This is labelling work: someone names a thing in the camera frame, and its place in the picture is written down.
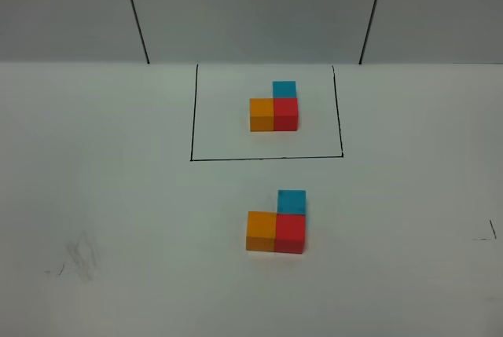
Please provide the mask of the template orange block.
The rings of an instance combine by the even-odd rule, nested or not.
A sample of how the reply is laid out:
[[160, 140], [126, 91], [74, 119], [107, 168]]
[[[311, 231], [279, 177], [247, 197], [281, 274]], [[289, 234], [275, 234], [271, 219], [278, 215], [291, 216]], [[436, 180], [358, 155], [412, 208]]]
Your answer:
[[272, 98], [251, 98], [249, 102], [251, 132], [274, 130], [274, 101]]

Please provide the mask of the template red block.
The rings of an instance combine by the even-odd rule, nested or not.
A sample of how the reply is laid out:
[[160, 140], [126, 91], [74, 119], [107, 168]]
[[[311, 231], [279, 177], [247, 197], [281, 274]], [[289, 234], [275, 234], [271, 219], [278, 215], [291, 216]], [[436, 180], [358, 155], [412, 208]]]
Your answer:
[[297, 131], [299, 127], [298, 99], [274, 98], [274, 130]]

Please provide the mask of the template blue block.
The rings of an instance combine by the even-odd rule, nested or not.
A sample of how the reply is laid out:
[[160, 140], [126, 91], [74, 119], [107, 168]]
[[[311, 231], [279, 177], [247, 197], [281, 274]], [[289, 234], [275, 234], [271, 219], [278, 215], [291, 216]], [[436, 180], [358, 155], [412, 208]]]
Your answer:
[[272, 86], [273, 98], [297, 98], [295, 81], [273, 81]]

